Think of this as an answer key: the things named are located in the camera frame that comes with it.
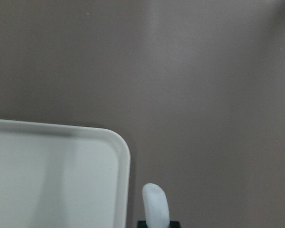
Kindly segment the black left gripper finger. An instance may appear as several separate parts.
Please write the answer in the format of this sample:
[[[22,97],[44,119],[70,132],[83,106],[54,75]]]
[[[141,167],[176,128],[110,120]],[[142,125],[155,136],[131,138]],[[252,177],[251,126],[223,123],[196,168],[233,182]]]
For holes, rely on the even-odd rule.
[[[145,220],[137,221],[137,228],[148,228]],[[181,224],[178,221],[170,221],[168,228],[181,228]]]

